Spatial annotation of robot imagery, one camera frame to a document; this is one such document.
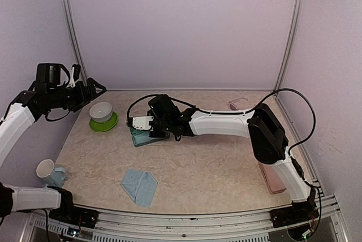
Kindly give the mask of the grey-blue glasses case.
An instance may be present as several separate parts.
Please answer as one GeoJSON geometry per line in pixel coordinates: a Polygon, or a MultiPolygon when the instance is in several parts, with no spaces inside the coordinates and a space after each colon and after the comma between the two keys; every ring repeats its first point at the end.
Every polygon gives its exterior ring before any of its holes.
{"type": "Polygon", "coordinates": [[[149,110],[146,116],[127,118],[127,126],[130,128],[133,145],[135,147],[152,144],[170,137],[168,132],[164,132],[152,125],[155,121],[156,117],[152,113],[152,110],[149,110]]]}

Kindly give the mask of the square light blue cloth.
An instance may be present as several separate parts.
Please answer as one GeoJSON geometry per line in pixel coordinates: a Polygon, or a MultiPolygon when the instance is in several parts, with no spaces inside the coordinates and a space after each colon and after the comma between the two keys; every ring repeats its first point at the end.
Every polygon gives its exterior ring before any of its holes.
{"type": "Polygon", "coordinates": [[[148,145],[148,144],[151,144],[151,143],[156,142],[158,140],[159,140],[159,138],[152,138],[152,137],[149,137],[149,136],[141,135],[140,137],[137,136],[135,138],[135,145],[136,146],[148,145]]]}

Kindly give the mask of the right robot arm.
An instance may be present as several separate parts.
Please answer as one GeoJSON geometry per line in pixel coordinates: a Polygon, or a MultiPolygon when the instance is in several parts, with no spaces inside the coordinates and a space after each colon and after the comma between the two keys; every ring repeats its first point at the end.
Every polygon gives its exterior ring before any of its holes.
{"type": "Polygon", "coordinates": [[[182,136],[230,135],[250,139],[255,158],[277,173],[290,194],[289,216],[300,222],[311,213],[316,190],[305,179],[303,169],[292,155],[286,132],[270,107],[260,103],[241,112],[212,112],[191,106],[180,111],[166,94],[148,102],[151,129],[182,136]]]}

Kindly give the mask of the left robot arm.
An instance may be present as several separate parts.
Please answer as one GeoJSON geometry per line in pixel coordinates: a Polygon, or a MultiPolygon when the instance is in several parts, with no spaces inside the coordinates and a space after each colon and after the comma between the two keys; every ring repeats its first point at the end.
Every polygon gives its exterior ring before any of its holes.
{"type": "MultiPolygon", "coordinates": [[[[42,116],[47,118],[54,109],[75,113],[107,91],[91,77],[80,80],[80,69],[78,64],[70,70],[60,63],[38,64],[35,81],[9,103],[1,118],[1,162],[23,133],[42,116]]],[[[1,184],[1,218],[18,211],[38,209],[56,209],[67,222],[79,217],[71,192],[60,186],[36,188],[1,184]]]]}

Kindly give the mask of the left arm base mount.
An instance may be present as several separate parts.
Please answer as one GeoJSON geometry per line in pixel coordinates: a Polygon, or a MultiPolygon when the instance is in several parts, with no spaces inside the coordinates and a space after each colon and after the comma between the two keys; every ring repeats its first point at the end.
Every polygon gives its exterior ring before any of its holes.
{"type": "Polygon", "coordinates": [[[72,193],[62,192],[60,207],[52,209],[49,217],[60,222],[77,225],[78,227],[94,229],[98,219],[98,211],[75,206],[72,193]]]}

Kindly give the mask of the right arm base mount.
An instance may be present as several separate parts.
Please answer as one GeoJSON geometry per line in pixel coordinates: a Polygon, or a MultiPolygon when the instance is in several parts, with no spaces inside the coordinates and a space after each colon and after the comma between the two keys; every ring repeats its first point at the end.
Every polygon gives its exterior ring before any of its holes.
{"type": "Polygon", "coordinates": [[[291,206],[270,211],[274,228],[289,226],[316,219],[319,216],[315,202],[315,191],[304,202],[292,202],[291,206]]]}

